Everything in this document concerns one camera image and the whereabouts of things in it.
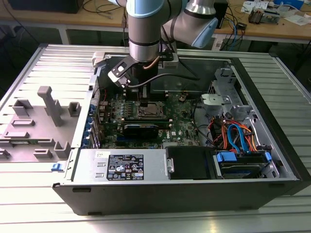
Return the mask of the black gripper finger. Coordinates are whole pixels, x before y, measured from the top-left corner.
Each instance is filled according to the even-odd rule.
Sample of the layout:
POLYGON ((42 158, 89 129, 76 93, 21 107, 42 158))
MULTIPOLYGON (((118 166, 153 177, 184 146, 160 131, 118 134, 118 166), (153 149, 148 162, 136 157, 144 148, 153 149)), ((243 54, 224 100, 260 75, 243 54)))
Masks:
POLYGON ((148 87, 143 86, 140 93, 140 107, 148 106, 148 87))

